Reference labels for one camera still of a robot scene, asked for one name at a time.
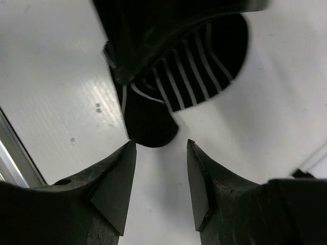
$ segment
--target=white surface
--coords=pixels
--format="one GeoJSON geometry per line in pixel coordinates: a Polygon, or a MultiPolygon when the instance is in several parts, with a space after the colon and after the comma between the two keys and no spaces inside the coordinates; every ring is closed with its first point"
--hole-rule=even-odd
{"type": "Polygon", "coordinates": [[[327,179],[327,142],[314,152],[300,169],[318,179],[327,179]]]}
{"type": "MultiPolygon", "coordinates": [[[[327,141],[326,11],[325,0],[274,0],[247,14],[252,41],[237,81],[177,113],[170,145],[138,146],[120,245],[200,245],[188,138],[259,183],[288,176],[327,141]]],[[[50,184],[127,141],[104,43],[88,0],[0,0],[0,106],[50,184]]]]}

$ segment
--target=striped sock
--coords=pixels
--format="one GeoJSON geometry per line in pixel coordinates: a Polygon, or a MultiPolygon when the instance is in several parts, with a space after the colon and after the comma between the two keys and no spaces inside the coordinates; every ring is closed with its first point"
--hole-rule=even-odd
{"type": "Polygon", "coordinates": [[[114,82],[129,137],[148,147],[169,143],[178,131],[170,113],[228,87],[243,65],[247,44],[244,17],[223,16],[186,35],[144,77],[123,87],[114,82]]]}

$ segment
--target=hole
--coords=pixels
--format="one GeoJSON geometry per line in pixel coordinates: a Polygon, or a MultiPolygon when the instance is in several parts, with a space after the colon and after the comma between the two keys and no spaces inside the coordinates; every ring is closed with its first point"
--hole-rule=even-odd
{"type": "Polygon", "coordinates": [[[62,180],[57,181],[54,185],[66,185],[66,184],[69,184],[70,182],[71,182],[70,179],[62,179],[62,180]]]}

